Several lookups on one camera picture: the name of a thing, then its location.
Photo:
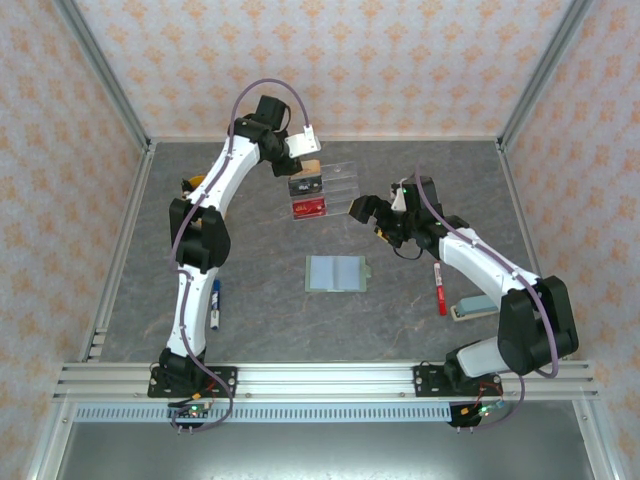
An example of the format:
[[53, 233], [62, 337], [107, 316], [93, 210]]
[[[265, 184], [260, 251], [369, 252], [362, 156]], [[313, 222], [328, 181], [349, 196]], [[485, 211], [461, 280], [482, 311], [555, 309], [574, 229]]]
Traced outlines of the clear acrylic card stand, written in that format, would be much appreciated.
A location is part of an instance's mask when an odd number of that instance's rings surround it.
[[[291, 208], [294, 201], [323, 197], [327, 207], [325, 216], [346, 214], [352, 201], [360, 196], [356, 164], [353, 161], [334, 164], [326, 164], [320, 161], [320, 163], [323, 190], [318, 194], [312, 195], [297, 197], [289, 195]], [[300, 178], [300, 176], [295, 174], [290, 178]]]

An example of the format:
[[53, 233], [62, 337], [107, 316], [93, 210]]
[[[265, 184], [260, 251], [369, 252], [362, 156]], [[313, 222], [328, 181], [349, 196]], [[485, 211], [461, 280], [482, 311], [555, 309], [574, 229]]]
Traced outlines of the green leather card holder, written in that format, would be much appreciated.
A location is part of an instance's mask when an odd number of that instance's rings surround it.
[[364, 256], [306, 257], [307, 293], [362, 293], [367, 291], [371, 268]]

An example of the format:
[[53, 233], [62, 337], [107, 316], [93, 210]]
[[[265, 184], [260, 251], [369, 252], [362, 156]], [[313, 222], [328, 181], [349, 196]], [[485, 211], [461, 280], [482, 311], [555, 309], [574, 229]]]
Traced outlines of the grey VIP card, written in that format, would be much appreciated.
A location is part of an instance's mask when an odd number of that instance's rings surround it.
[[323, 182], [320, 176], [290, 178], [288, 191], [291, 197], [318, 194], [323, 190]]

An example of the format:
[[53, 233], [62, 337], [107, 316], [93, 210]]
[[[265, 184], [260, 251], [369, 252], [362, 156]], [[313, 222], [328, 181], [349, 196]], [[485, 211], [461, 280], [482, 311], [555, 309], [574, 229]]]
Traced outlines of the red whiteboard marker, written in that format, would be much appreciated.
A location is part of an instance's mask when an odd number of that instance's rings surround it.
[[435, 286], [436, 286], [439, 314], [441, 316], [446, 316], [447, 305], [446, 305], [444, 286], [442, 282], [441, 265], [439, 262], [434, 263], [433, 270], [434, 270], [434, 280], [435, 280]]

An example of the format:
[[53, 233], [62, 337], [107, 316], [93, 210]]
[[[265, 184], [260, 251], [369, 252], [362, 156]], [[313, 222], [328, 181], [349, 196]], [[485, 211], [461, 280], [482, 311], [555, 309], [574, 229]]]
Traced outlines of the red rectangular box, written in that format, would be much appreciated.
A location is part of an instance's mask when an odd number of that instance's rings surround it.
[[326, 202], [323, 197], [301, 199], [292, 203], [294, 220], [322, 217], [327, 214]]

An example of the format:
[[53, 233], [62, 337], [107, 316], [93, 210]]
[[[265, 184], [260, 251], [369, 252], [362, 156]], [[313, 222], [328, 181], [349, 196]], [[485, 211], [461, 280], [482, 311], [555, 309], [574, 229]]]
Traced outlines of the yellow metal bucket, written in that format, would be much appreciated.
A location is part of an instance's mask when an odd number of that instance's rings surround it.
[[192, 215], [191, 222], [196, 222], [202, 215], [202, 211], [209, 207], [213, 207], [216, 211], [219, 211], [223, 220], [226, 219], [227, 209], [232, 196], [231, 183], [225, 177], [222, 177], [208, 192], [205, 192], [207, 185], [208, 181], [205, 175], [196, 175], [189, 179], [182, 179], [181, 199], [184, 201], [184, 204], [182, 205], [182, 211], [175, 219], [182, 222], [200, 197], [203, 197], [203, 199], [199, 203], [196, 212]]

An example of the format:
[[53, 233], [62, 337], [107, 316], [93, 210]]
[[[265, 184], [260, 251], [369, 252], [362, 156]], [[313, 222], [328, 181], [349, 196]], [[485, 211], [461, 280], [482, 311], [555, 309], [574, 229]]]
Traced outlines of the blue whiteboard marker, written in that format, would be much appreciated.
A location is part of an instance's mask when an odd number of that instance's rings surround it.
[[220, 290], [221, 283], [219, 279], [215, 279], [211, 290], [211, 302], [210, 302], [210, 329], [217, 331], [220, 327]]

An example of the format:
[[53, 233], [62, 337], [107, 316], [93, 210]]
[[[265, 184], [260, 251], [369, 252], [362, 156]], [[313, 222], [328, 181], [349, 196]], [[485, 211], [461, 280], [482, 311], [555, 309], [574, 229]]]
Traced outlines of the aluminium back rail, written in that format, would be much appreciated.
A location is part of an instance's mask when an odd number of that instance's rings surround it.
[[[329, 135], [318, 134], [322, 144], [326, 142], [492, 142], [496, 136], [384, 136], [384, 135]], [[225, 135], [218, 136], [155, 136], [153, 144], [159, 143], [217, 143], [225, 140]]]

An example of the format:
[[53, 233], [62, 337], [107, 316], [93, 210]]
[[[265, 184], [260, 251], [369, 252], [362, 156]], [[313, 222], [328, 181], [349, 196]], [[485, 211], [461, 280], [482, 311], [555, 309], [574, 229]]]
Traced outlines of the aluminium side rail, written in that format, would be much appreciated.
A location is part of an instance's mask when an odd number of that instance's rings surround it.
[[93, 319], [89, 322], [88, 330], [78, 356], [80, 363], [85, 363], [89, 359], [98, 357], [98, 355], [91, 354], [94, 337], [98, 333], [104, 333], [108, 330], [155, 149], [156, 144], [151, 142], [145, 145], [141, 151], [137, 169], [131, 181], [125, 202], [125, 208], [122, 213], [111, 263], [105, 277], [102, 293], [97, 303]]
[[508, 269], [508, 278], [515, 285], [501, 298], [498, 347], [513, 372], [525, 375], [536, 371], [553, 378], [559, 370], [559, 360], [574, 353], [579, 346], [569, 294], [558, 277], [539, 276], [540, 265], [533, 252], [513, 173], [504, 148], [500, 143], [495, 146], [533, 267], [529, 277], [514, 267]]

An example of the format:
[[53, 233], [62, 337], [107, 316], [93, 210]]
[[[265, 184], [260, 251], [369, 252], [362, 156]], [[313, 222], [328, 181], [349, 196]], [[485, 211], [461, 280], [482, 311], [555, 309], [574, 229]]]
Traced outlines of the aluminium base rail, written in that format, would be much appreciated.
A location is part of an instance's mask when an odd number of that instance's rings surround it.
[[[240, 363], [235, 399], [240, 402], [412, 402], [415, 361]], [[145, 401], [151, 380], [145, 363], [69, 363], [54, 387], [56, 401]], [[529, 374], [520, 382], [503, 373], [506, 400], [599, 400], [604, 388], [586, 361], [563, 361], [558, 375]]]

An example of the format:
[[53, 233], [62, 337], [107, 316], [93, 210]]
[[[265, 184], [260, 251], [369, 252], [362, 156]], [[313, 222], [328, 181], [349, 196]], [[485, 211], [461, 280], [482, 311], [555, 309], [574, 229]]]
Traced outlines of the aluminium frame post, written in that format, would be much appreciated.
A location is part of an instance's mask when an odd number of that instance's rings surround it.
[[585, 15], [594, 0], [571, 0], [563, 15], [558, 28], [551, 37], [541, 58], [537, 62], [533, 73], [522, 94], [513, 108], [504, 129], [496, 138], [498, 150], [506, 153], [514, 143], [517, 134], [532, 112], [536, 102], [551, 79], [556, 67], [562, 59], [565, 50], [580, 28]]
[[120, 115], [128, 133], [135, 144], [146, 151], [151, 144], [151, 139], [134, 111], [121, 82], [100, 47], [77, 1], [52, 0], [52, 2], [78, 41], [80, 49]]

